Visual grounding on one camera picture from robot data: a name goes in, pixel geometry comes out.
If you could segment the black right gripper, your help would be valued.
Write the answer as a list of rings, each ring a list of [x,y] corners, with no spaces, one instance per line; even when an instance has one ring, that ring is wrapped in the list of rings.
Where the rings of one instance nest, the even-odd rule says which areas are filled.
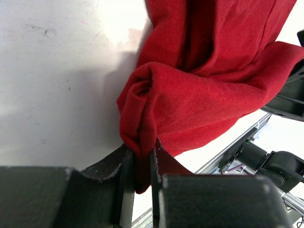
[[[280,117],[304,120],[304,60],[291,71],[281,91],[261,110]]]

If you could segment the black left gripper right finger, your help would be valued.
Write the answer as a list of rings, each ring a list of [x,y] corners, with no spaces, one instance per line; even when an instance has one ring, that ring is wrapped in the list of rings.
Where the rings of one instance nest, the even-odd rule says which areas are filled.
[[[261,176],[198,175],[160,141],[150,155],[155,228],[289,228],[272,182]]]

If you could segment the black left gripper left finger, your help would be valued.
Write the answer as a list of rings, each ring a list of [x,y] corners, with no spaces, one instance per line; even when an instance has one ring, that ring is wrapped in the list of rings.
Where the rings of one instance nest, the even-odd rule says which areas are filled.
[[[133,202],[133,153],[125,145],[82,171],[0,169],[3,228],[129,228]]]

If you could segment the dark red t shirt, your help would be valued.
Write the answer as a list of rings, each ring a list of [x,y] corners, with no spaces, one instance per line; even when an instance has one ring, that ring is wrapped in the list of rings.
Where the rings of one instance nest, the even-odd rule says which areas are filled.
[[[203,147],[271,101],[304,57],[277,41],[294,0],[149,0],[153,30],[117,105],[135,152],[135,191],[150,186],[157,140],[176,156]]]

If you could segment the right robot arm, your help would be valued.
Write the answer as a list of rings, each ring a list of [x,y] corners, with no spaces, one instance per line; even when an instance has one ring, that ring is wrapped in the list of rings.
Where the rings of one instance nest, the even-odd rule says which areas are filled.
[[[303,60],[294,66],[282,90],[262,109],[280,117],[304,120]],[[251,138],[243,137],[224,153],[218,164],[221,174],[233,161],[238,160],[257,175],[268,177],[283,192],[289,192],[304,181],[303,159],[286,151],[267,153],[254,145]]]

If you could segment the aluminium frame rail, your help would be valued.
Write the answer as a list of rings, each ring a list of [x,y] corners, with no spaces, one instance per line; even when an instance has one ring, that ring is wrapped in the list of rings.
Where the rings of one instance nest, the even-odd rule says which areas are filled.
[[[219,162],[224,153],[243,137],[251,136],[251,142],[267,153],[286,151],[304,159],[304,123],[258,111],[243,117],[223,136],[206,146],[184,152],[176,159],[197,175],[221,175]],[[255,175],[255,171],[238,160],[233,161],[223,175]],[[304,182],[289,192],[278,187],[288,218],[294,228],[304,226]]]

